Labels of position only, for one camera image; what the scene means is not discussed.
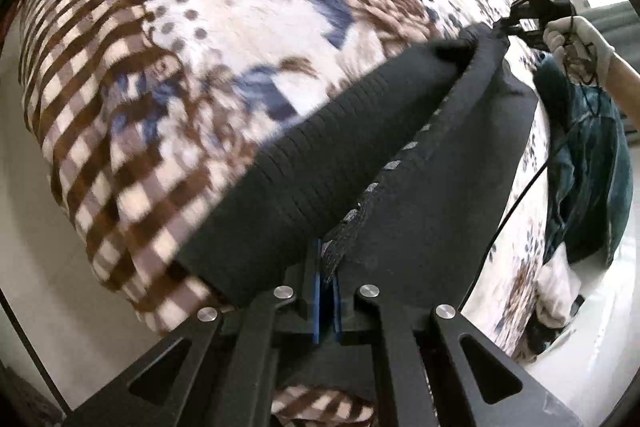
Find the bare right forearm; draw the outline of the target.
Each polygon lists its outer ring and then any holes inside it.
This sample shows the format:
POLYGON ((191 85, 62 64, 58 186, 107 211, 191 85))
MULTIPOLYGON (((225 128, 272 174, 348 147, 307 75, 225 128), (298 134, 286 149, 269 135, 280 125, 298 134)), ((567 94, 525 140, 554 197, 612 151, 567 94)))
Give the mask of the bare right forearm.
POLYGON ((640 76, 623 57, 614 53, 608 65, 605 90, 622 112, 634 124, 640 127, 640 76))

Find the white gloved right hand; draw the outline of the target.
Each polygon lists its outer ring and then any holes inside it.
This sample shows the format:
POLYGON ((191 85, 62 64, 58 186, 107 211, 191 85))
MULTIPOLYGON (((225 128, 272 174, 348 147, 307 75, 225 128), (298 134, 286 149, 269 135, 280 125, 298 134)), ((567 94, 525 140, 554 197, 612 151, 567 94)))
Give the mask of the white gloved right hand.
POLYGON ((615 49, 582 16, 560 18, 544 28, 544 43, 572 83, 604 88, 615 49))

